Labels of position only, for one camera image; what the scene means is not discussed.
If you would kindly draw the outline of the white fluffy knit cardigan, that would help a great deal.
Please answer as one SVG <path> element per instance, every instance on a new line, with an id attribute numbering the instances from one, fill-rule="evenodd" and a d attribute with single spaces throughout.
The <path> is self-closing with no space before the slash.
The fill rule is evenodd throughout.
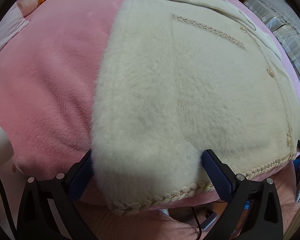
<path id="1" fill-rule="evenodd" d="M 251 179 L 293 160 L 300 140 L 277 46 L 224 0 L 125 0 L 93 106 L 97 185 L 118 215 L 215 188 L 207 149 Z"/>

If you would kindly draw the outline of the pink plush bed blanket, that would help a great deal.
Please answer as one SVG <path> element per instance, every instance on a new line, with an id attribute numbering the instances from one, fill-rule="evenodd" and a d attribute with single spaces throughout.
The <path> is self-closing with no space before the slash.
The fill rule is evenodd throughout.
<path id="1" fill-rule="evenodd" d="M 0 52 L 0 126 L 23 174 L 50 179 L 92 151 L 96 80 L 124 1 L 47 0 Z M 259 20 L 237 8 L 273 40 Z M 300 102 L 293 69 L 273 42 Z M 205 192 L 196 194 L 208 201 Z M 196 194 L 149 210 L 196 204 Z"/>

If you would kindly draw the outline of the white lace covered furniture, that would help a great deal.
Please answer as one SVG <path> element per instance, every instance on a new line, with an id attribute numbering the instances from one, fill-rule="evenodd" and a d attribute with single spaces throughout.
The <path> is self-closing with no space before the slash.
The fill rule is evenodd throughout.
<path id="1" fill-rule="evenodd" d="M 277 38 L 300 82 L 300 18 L 284 0 L 247 0 L 244 4 Z"/>

